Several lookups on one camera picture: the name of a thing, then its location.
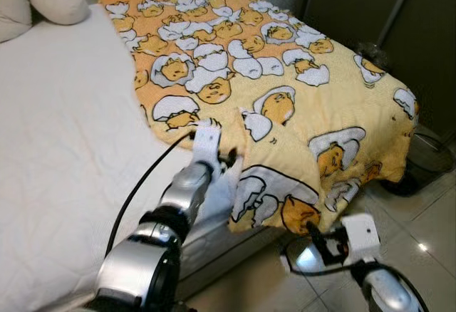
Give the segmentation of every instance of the bed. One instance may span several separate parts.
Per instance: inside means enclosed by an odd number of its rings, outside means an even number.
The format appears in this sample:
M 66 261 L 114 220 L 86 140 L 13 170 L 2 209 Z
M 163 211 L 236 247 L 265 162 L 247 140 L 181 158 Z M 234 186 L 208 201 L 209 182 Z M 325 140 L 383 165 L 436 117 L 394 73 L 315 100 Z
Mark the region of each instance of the bed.
M 128 51 L 103 7 L 90 9 L 81 24 L 43 21 L 0 44 L 0 311 L 67 311 L 90 298 L 123 200 L 167 148 L 138 108 Z M 153 172 L 117 241 L 190 159 L 174 149 Z M 184 246 L 180 298 L 282 234 L 228 231 L 240 170 L 229 169 L 219 183 L 226 194 L 209 190 L 201 207 Z

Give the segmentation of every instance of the tile floor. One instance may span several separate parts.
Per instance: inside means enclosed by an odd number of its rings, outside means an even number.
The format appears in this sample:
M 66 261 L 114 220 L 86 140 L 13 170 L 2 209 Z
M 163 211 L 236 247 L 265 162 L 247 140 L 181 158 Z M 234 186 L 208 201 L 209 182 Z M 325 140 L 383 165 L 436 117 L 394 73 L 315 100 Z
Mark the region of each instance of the tile floor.
M 456 172 L 413 197 L 396 197 L 369 184 L 349 212 L 367 211 L 381 237 L 383 260 L 417 287 L 430 311 L 456 311 Z M 424 244 L 427 251 L 418 244 Z M 368 311 L 361 290 L 347 273 L 319 278 L 288 274 L 280 241 L 248 258 L 187 301 L 199 312 Z

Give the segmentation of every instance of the yellow blanket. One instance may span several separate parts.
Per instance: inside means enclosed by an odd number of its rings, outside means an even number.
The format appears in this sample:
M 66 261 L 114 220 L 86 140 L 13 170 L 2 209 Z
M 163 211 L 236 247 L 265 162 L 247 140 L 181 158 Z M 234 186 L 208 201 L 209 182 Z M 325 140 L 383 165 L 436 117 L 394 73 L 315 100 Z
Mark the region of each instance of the yellow blanket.
M 398 181 L 415 96 L 264 0 L 100 0 L 136 64 L 150 127 L 172 142 L 221 125 L 243 155 L 230 226 L 327 230 L 359 187 Z

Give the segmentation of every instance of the wire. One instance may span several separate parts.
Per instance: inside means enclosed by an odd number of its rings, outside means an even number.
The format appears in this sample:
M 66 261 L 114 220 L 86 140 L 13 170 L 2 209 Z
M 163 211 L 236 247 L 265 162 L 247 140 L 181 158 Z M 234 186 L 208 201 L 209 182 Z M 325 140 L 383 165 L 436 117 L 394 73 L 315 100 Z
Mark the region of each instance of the wire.
M 115 235 L 117 234 L 117 231 L 119 229 L 120 221 L 122 221 L 122 217 L 128 208 L 128 205 L 131 203 L 133 197 L 135 196 L 136 192 L 139 190 L 143 182 L 149 177 L 150 173 L 162 162 L 162 160 L 173 150 L 174 147 L 180 144 L 182 140 L 184 140 L 187 136 L 189 135 L 194 135 L 195 132 L 189 132 L 188 134 L 185 134 L 184 136 L 180 137 L 177 139 L 171 146 L 168 147 L 166 151 L 164 151 L 161 156 L 156 159 L 156 161 L 152 164 L 152 166 L 149 167 L 147 171 L 142 175 L 141 179 L 139 179 L 138 183 L 133 187 L 132 191 L 128 195 L 127 199 L 123 202 L 122 207 L 120 208 L 117 217 L 115 218 L 113 228 L 111 229 L 111 235 L 109 236 L 109 241 L 108 245 L 106 246 L 106 253 L 105 253 L 105 258 L 106 256 L 110 253 L 110 251 L 113 249 L 114 245 L 114 240 L 115 240 Z
M 428 307 L 426 306 L 426 303 L 418 290 L 414 287 L 412 282 L 405 276 L 404 274 L 400 273 L 397 269 L 391 266 L 387 266 L 385 264 L 379 264 L 378 262 L 373 262 L 373 263 L 356 263 L 356 264 L 351 264 L 348 266 L 344 267 L 339 267 L 339 268 L 334 268 L 334 269 L 328 269 L 326 271 L 297 271 L 296 269 L 293 269 L 293 266 L 290 263 L 290 260 L 288 256 L 286 255 L 286 248 L 290 245 L 292 241 L 290 241 L 285 247 L 284 250 L 282 251 L 282 256 L 285 257 L 286 261 L 288 262 L 290 272 L 293 274 L 301 275 L 301 276 L 323 276 L 323 275 L 328 275 L 328 274 L 334 274 L 334 273 L 340 273 L 342 271 L 350 271 L 351 269 L 359 269 L 359 268 L 365 268 L 365 269 L 385 269 L 386 271 L 390 271 L 391 273 L 395 274 L 399 278 L 401 278 L 407 286 L 410 288 L 410 290 L 415 294 L 416 299 L 418 300 L 418 303 L 420 303 L 421 308 L 423 312 L 429 312 Z

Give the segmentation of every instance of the white bed sheet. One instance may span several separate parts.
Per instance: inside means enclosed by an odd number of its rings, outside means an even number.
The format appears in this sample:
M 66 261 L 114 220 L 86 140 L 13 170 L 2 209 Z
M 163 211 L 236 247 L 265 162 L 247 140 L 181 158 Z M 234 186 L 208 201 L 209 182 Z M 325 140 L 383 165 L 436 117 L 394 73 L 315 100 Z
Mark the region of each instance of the white bed sheet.
M 134 72 L 99 5 L 81 24 L 41 22 L 0 44 L 0 311 L 93 285 L 118 209 L 167 148 L 138 107 Z M 176 149 L 153 172 L 118 239 L 190 158 Z M 240 166 L 209 189 L 189 241 L 231 209 Z

